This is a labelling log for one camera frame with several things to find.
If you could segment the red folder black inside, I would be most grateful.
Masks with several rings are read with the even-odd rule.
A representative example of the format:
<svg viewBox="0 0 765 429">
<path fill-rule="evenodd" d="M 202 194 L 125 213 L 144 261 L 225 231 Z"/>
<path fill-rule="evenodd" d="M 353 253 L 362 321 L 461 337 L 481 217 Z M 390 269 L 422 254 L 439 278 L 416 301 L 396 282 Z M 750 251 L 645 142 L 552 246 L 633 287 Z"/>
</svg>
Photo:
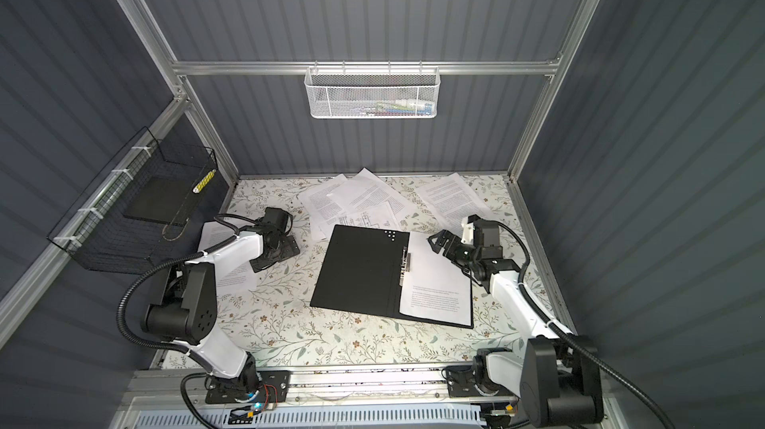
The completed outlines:
<svg viewBox="0 0 765 429">
<path fill-rule="evenodd" d="M 310 306 L 323 310 L 444 325 L 427 319 L 407 317 L 398 311 L 400 279 L 408 263 L 410 241 L 428 243 L 427 237 L 416 232 L 336 226 Z"/>
</svg>

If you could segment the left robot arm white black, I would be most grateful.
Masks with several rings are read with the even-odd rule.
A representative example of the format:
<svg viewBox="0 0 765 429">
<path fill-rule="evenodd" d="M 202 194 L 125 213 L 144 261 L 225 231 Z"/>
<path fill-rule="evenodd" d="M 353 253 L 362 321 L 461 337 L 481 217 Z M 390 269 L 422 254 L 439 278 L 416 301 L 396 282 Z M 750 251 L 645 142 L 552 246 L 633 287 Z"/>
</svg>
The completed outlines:
<svg viewBox="0 0 765 429">
<path fill-rule="evenodd" d="M 227 401 L 264 404 L 272 391 L 254 357 L 217 325 L 218 289 L 247 284 L 255 274 L 300 253 L 293 216 L 268 207 L 258 219 L 220 214 L 202 229 L 199 257 L 159 271 L 163 284 L 151 298 L 141 329 L 174 343 L 204 369 L 207 387 Z"/>
</svg>

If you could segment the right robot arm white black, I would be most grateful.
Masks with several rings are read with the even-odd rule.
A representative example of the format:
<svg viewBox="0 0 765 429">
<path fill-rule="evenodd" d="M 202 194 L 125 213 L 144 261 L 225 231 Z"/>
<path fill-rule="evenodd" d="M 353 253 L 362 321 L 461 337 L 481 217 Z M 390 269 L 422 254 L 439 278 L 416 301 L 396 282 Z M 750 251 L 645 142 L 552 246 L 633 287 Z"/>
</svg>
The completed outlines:
<svg viewBox="0 0 765 429">
<path fill-rule="evenodd" d="M 603 421 L 600 368 L 585 357 L 593 351 L 547 311 L 528 290 L 531 255 L 507 225 L 471 215 L 462 233 L 428 236 L 432 252 L 444 256 L 472 283 L 482 287 L 509 315 L 525 341 L 523 357 L 505 349 L 482 349 L 473 360 L 476 387 L 506 389 L 517 396 L 526 419 L 536 428 L 582 427 Z"/>
</svg>

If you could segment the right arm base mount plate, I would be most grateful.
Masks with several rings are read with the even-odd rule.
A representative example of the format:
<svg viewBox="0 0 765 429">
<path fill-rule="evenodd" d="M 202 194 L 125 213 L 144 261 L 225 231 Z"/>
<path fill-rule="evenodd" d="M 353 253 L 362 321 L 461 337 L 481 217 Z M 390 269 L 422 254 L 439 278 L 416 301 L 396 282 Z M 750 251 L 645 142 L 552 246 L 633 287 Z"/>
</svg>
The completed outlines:
<svg viewBox="0 0 765 429">
<path fill-rule="evenodd" d="M 448 365 L 440 371 L 451 398 L 515 397 L 506 387 L 477 376 L 471 364 Z"/>
</svg>

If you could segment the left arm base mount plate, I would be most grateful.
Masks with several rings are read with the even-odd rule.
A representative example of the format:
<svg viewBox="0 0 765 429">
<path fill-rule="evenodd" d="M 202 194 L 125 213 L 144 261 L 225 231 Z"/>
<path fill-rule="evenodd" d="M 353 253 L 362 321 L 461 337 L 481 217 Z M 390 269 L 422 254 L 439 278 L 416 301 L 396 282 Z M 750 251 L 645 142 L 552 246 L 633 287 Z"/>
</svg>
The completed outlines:
<svg viewBox="0 0 765 429">
<path fill-rule="evenodd" d="M 209 376 L 205 379 L 206 404 L 243 403 L 255 396 L 255 402 L 282 403 L 290 388 L 292 373 L 288 370 L 259 371 L 254 381 L 223 379 Z"/>
</svg>

